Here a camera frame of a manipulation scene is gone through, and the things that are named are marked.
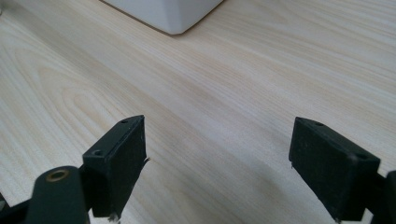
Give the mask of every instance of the wooden table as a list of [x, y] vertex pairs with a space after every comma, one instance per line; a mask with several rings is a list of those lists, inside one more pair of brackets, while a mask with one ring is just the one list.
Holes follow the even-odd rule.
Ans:
[[371, 151], [385, 175], [395, 71], [394, 1], [226, 0], [176, 36], [97, 0], [6, 1], [0, 191], [30, 198], [41, 173], [80, 166], [143, 114], [152, 161], [122, 223], [334, 223], [290, 169], [294, 118]]

